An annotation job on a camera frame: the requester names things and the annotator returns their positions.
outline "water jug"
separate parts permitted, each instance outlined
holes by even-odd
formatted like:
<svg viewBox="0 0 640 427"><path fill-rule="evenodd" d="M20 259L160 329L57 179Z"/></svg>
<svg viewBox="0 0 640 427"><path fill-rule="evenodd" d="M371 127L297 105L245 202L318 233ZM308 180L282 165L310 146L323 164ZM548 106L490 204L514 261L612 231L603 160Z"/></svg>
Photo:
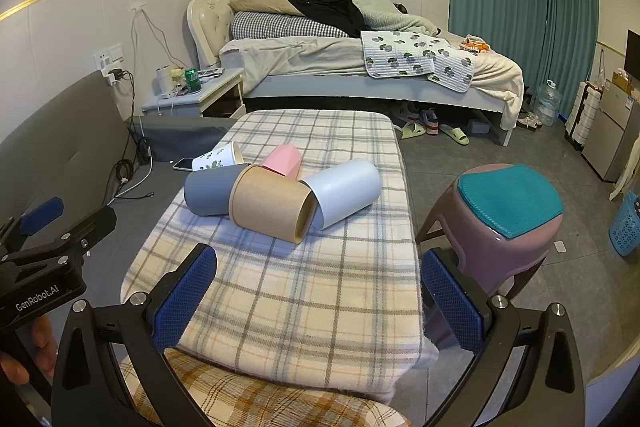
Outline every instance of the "water jug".
<svg viewBox="0 0 640 427"><path fill-rule="evenodd" d="M536 105L533 113L540 118L544 125L553 125L558 118L558 110L562 94L556 89L556 84L551 80L546 81L538 88L538 96L536 97Z"/></svg>

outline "blue gripper pad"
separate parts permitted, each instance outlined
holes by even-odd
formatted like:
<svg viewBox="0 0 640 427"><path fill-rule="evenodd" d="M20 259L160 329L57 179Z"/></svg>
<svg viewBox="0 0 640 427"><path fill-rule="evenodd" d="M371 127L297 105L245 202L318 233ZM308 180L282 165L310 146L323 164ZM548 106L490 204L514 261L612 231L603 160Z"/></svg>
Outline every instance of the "blue gripper pad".
<svg viewBox="0 0 640 427"><path fill-rule="evenodd" d="M206 247L175 285L154 319L154 343L162 352L180 341L216 274L216 253Z"/></svg>
<svg viewBox="0 0 640 427"><path fill-rule="evenodd" d="M462 349L478 354L484 344L482 316L433 251L422 256L422 283Z"/></svg>
<svg viewBox="0 0 640 427"><path fill-rule="evenodd" d="M29 214L22 216L20 220L20 233L22 235L33 235L38 230L46 227L51 221L58 219L65 211L65 205L60 198L51 198L41 204Z"/></svg>

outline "metal screw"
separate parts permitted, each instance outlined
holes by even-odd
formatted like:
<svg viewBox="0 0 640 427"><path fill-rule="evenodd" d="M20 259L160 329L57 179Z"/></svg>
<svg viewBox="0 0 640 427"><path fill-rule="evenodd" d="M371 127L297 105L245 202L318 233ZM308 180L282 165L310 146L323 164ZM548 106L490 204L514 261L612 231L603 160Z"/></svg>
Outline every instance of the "metal screw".
<svg viewBox="0 0 640 427"><path fill-rule="evenodd" d="M493 304L499 310L506 308L509 305L509 299L502 295L494 295L491 297L491 304Z"/></svg>
<svg viewBox="0 0 640 427"><path fill-rule="evenodd" d="M562 304L554 302L553 304L551 304L551 312L558 317L562 317L564 315L565 309Z"/></svg>
<svg viewBox="0 0 640 427"><path fill-rule="evenodd" d="M131 304L133 304L134 306L140 306L140 304L144 304L145 301L146 293L144 292L136 292L129 299L129 302L131 302Z"/></svg>
<svg viewBox="0 0 640 427"><path fill-rule="evenodd" d="M81 312L86 308L86 301L80 299L79 301L74 302L74 305L71 306L71 309L76 313Z"/></svg>

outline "table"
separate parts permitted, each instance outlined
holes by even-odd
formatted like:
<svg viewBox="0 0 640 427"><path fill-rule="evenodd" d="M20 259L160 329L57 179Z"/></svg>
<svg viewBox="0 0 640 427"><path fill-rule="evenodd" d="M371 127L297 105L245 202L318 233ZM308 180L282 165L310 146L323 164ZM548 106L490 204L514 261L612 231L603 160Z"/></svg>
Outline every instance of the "table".
<svg viewBox="0 0 640 427"><path fill-rule="evenodd" d="M225 70L222 75L212 78L202 84L198 92L175 96L173 98L161 98L161 95L153 97L143 103L144 114L162 114L164 116L203 116L207 107L211 106L224 94L233 90L238 102L236 111L230 118L239 118L246 114L244 101L242 100L242 68Z"/></svg>
<svg viewBox="0 0 640 427"><path fill-rule="evenodd" d="M256 111L220 144L229 141L250 162L295 144L300 178L366 158L380 172L382 195L294 245L228 216L195 216L180 191L129 267L121 299L148 292L196 243L208 243L218 271L180 349L259 378L388 401L418 360L437 358L422 334L417 248L391 121L372 112Z"/></svg>

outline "gray sofa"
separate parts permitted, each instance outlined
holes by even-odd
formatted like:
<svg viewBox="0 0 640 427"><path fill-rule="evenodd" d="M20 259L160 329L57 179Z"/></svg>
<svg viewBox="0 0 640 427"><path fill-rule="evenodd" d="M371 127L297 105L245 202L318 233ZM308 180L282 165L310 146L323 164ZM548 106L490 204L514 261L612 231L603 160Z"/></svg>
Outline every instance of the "gray sofa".
<svg viewBox="0 0 640 427"><path fill-rule="evenodd" d="M50 100L0 143L0 223L20 216L57 196L64 214L31 237L26 247L46 243L70 225L103 205L107 179L127 142L122 121L109 87L97 71ZM212 149L233 125L228 118L142 117L152 149L151 175L127 196L153 198L116 200L116 229L91 251L82 273L84 294L94 306L120 302L120 284L146 237L182 187L186 172L174 171L171 160L194 157ZM134 118L136 134L140 120ZM129 141L126 157L134 159ZM132 184L141 180L149 165L140 166ZM62 334L71 303L50 313L54 334Z"/></svg>

